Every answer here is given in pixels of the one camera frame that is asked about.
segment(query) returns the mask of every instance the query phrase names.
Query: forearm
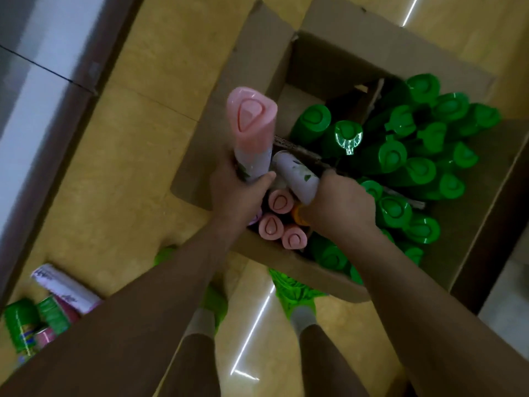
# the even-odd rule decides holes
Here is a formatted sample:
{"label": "forearm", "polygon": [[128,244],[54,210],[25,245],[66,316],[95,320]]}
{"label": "forearm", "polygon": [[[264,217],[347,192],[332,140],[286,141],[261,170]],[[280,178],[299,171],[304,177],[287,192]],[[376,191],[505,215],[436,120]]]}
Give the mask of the forearm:
{"label": "forearm", "polygon": [[20,368],[2,395],[152,395],[236,234],[210,222]]}
{"label": "forearm", "polygon": [[359,271],[402,364],[424,395],[529,393],[529,365],[376,228],[338,246]]}

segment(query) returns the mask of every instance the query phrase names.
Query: hand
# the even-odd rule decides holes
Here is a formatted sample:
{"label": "hand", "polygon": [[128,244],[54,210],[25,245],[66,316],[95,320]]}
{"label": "hand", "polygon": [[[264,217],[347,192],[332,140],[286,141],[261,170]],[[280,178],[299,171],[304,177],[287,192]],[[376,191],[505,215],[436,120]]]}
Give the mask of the hand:
{"label": "hand", "polygon": [[373,197],[355,180],[333,170],[323,173],[316,197],[299,213],[317,233],[336,244],[344,236],[361,237],[376,229]]}
{"label": "hand", "polygon": [[233,153],[223,153],[211,174],[209,187],[213,202],[212,222],[220,226],[225,235],[237,238],[259,211],[276,173],[270,171],[249,185],[238,178],[235,167]]}

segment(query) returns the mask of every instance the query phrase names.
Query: person's left hand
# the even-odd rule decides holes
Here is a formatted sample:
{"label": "person's left hand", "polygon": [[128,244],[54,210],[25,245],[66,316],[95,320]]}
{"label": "person's left hand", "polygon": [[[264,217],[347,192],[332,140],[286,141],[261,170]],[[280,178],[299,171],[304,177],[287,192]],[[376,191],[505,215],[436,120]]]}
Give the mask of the person's left hand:
{"label": "person's left hand", "polygon": [[238,178],[235,167],[233,152],[223,153],[211,174],[209,187],[213,202],[212,222],[221,226],[227,235],[238,237],[259,211],[276,173],[269,171],[249,185]]}

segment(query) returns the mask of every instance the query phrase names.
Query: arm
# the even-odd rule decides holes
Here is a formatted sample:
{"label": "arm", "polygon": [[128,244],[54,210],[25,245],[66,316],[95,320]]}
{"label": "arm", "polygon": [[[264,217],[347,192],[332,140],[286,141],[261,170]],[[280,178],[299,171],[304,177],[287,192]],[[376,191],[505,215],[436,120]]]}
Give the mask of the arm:
{"label": "arm", "polygon": [[152,395],[209,280],[274,178],[248,186],[223,158],[210,181],[208,224],[17,370],[0,395]]}
{"label": "arm", "polygon": [[419,395],[529,395],[529,363],[420,270],[374,223],[355,181],[323,176],[302,210],[360,273]]}

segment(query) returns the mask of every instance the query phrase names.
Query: sock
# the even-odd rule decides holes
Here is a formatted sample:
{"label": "sock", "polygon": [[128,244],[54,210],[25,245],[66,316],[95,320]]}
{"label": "sock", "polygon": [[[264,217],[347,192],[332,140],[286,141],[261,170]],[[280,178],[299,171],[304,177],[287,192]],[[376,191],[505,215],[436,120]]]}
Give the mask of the sock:
{"label": "sock", "polygon": [[191,334],[203,334],[212,340],[215,339],[215,315],[212,311],[204,308],[195,311],[183,337]]}
{"label": "sock", "polygon": [[294,332],[299,340],[299,335],[303,330],[312,324],[318,324],[316,315],[313,310],[307,305],[299,305],[294,308],[290,315],[290,324],[294,328]]}

